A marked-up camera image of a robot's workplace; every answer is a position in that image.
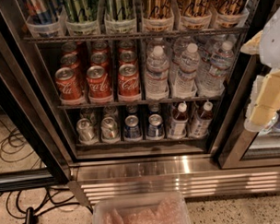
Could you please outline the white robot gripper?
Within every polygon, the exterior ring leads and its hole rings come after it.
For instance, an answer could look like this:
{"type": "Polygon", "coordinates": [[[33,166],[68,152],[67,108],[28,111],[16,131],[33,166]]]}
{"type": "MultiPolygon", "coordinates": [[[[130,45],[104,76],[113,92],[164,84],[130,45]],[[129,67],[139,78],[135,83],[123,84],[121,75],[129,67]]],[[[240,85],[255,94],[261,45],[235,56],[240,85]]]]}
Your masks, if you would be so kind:
{"type": "MultiPolygon", "coordinates": [[[[240,51],[260,54],[263,65],[280,68],[280,6],[266,23],[263,31],[257,32],[245,42],[240,51]]],[[[257,76],[252,84],[250,98],[244,127],[251,132],[260,132],[280,109],[280,69],[272,70],[265,77],[257,76]]]]}

